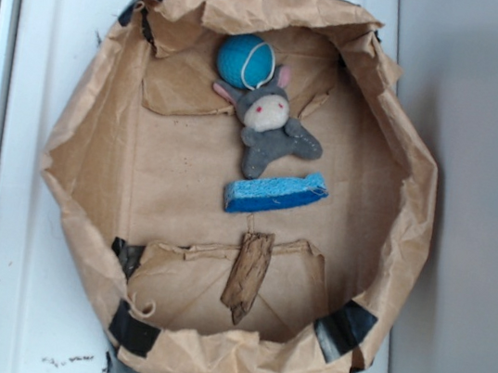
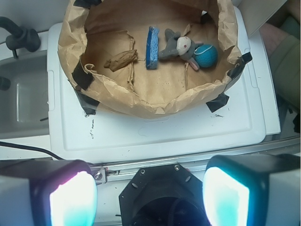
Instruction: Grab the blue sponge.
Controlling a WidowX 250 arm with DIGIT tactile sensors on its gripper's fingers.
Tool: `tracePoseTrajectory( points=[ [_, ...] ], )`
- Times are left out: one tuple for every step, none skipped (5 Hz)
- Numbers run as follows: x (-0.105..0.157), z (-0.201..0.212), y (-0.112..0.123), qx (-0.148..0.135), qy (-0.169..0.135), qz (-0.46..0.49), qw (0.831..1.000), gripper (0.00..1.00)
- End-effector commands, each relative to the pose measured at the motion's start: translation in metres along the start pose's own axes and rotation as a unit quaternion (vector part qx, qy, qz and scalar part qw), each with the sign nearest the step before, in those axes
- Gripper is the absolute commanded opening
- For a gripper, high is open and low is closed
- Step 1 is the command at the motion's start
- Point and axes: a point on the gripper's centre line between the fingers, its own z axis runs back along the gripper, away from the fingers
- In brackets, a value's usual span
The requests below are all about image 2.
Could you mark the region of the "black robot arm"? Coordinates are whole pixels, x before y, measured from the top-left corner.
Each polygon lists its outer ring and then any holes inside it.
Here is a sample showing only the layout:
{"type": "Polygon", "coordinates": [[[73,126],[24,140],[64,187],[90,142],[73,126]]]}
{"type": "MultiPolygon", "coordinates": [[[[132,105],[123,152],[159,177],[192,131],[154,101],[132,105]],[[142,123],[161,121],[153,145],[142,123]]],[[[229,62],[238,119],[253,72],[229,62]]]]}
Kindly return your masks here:
{"type": "MultiPolygon", "coordinates": [[[[119,195],[124,226],[298,226],[301,159],[216,155],[202,180],[179,164],[141,168],[119,195]]],[[[91,226],[99,194],[88,164],[2,161],[3,226],[91,226]]]]}

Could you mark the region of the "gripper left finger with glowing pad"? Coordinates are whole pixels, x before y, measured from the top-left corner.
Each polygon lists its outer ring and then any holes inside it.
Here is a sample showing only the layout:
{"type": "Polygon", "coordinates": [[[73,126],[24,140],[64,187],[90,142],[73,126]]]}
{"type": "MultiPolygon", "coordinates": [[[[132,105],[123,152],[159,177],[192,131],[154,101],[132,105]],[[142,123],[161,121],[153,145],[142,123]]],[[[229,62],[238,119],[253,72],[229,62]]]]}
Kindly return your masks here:
{"type": "Polygon", "coordinates": [[[97,186],[82,160],[0,162],[2,226],[91,226],[97,186]]]}

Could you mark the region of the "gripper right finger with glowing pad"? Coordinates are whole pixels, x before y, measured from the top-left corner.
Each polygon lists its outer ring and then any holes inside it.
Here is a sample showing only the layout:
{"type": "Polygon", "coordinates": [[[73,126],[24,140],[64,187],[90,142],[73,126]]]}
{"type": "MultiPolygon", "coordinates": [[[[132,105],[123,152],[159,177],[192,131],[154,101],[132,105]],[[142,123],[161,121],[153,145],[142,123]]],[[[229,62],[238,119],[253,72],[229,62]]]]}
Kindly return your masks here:
{"type": "Polygon", "coordinates": [[[301,158],[216,155],[206,166],[203,201],[213,226],[299,226],[301,158]]]}

